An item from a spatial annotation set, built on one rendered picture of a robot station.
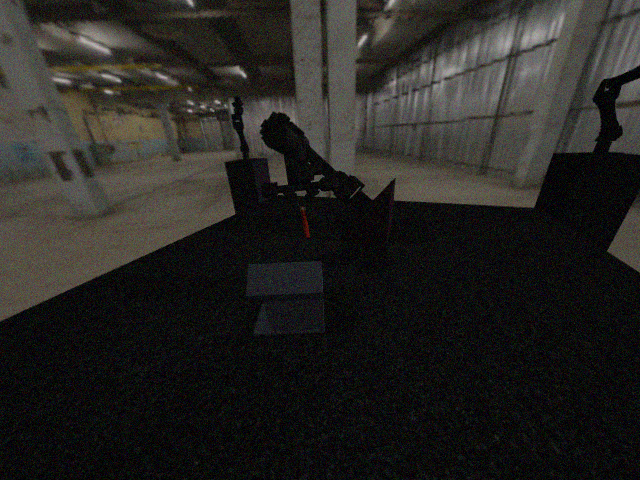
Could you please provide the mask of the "red peg with white band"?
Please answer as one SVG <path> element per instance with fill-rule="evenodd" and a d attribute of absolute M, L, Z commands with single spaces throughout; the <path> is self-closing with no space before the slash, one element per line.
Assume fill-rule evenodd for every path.
<path fill-rule="evenodd" d="M 302 220 L 303 220 L 302 224 L 303 224 L 304 238 L 308 238 L 310 237 L 310 234 L 309 234 L 309 227 L 308 227 L 308 221 L 307 221 L 306 206 L 300 206 L 300 210 L 301 210 Z"/>

